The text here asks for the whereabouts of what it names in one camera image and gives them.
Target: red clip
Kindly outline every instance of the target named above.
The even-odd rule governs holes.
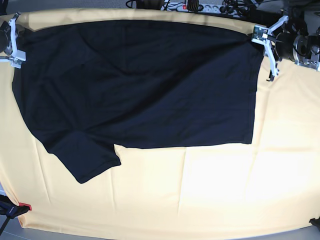
[[[29,207],[30,211],[32,211],[32,207],[30,204],[19,202],[19,207],[23,207],[23,206]]]

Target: yellow cloth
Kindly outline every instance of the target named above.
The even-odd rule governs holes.
[[[136,9],[32,12],[18,23],[38,30],[116,19],[183,22],[246,34],[254,26]],[[0,63],[0,182],[14,203],[32,205],[19,217],[21,225],[117,240],[244,238],[309,226],[320,214],[320,73],[285,60],[278,67],[280,76],[267,82],[269,60],[262,62],[251,145],[115,146],[122,166],[79,184],[25,126],[12,93],[14,69]]]

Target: black t-shirt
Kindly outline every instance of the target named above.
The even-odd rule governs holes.
[[[22,117],[79,183],[121,164],[114,144],[252,142],[263,55],[242,33],[100,21],[32,32],[19,48],[27,61],[12,89]]]

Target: power strip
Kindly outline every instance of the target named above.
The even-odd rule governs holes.
[[[226,16],[233,16],[235,18],[239,18],[237,12],[234,10],[231,13],[226,14],[226,12],[221,12],[222,8],[225,8],[225,5],[217,5],[217,4],[199,4],[199,10],[198,13],[203,14],[222,14]],[[176,12],[183,12],[183,13],[189,13],[187,9],[187,5],[183,2],[170,2],[168,7],[168,11],[176,11]]]

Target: black cable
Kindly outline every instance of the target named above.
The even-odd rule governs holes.
[[[306,8],[307,6],[309,6],[310,4],[315,4],[316,2],[319,2],[319,0],[312,0],[308,3],[306,3],[305,5],[301,5],[301,6],[297,6],[298,8]]]
[[[166,5],[165,5],[165,7],[164,7],[163,11],[166,11],[166,10],[167,10],[169,3],[170,3],[170,0],[168,0],[168,2],[166,3]]]
[[[5,230],[7,224],[9,223],[10,218],[7,216],[6,219],[4,220],[4,223],[2,224],[1,228],[0,228],[0,236],[3,233],[3,231]]]
[[[170,6],[168,6],[168,8],[171,8],[171,7],[177,6],[177,5],[179,5],[179,4],[184,4],[184,2],[178,2],[177,4],[174,4],[174,5],[170,5]]]
[[[239,16],[247,16],[250,9],[239,8],[241,6],[246,7],[246,3],[243,0],[223,0],[222,5],[225,5],[221,10],[222,13],[230,13],[231,11],[236,11]]]
[[[7,15],[7,7],[9,0],[0,0],[0,16]]]
[[[126,1],[126,3],[125,3],[126,7],[129,8],[129,9],[133,9],[133,7],[132,7],[132,6],[129,6],[128,4],[129,4],[129,3],[132,3],[132,4],[133,4],[135,1],[136,1],[136,0],[128,0],[128,1]]]
[[[263,1],[260,4],[276,2],[276,1],[282,1],[282,0],[268,0],[268,1]],[[256,3],[248,4],[248,5],[245,5],[245,6],[242,6],[242,7],[237,7],[237,8],[232,9],[232,11],[227,11],[226,13],[223,13],[223,14],[230,14],[233,11],[236,11],[236,10],[239,10],[239,9],[243,9],[243,8],[247,8],[247,7],[250,7],[250,6],[253,6],[253,5],[256,5]]]
[[[274,43],[283,43],[283,41],[278,40],[275,36],[268,35],[268,38],[270,41]]]

